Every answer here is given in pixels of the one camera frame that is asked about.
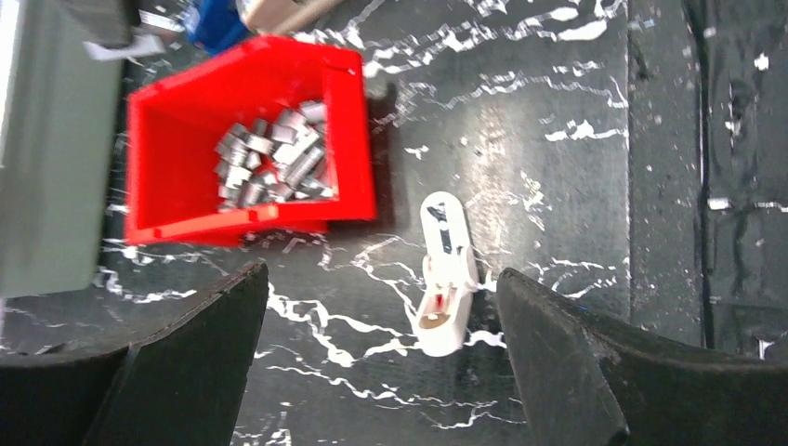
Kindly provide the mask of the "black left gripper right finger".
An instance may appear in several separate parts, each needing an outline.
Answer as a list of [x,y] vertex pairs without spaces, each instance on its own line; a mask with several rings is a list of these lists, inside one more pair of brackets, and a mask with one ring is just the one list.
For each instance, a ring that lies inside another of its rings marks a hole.
[[504,269],[496,299],[537,445],[783,445],[787,366],[636,328]]

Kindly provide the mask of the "red plastic bin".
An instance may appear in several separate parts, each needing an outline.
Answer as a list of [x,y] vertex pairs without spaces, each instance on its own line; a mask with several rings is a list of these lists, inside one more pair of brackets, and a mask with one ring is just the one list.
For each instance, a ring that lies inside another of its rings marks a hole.
[[[377,215],[361,54],[258,36],[127,99],[125,238],[236,246],[248,232],[324,232]],[[327,200],[218,211],[217,144],[233,124],[307,100],[325,104]]]

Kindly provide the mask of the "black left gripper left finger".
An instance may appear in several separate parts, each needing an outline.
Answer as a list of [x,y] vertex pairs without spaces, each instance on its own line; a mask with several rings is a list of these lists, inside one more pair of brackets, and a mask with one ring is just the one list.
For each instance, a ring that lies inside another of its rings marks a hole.
[[1,359],[5,445],[227,445],[269,296],[250,263],[134,330]]

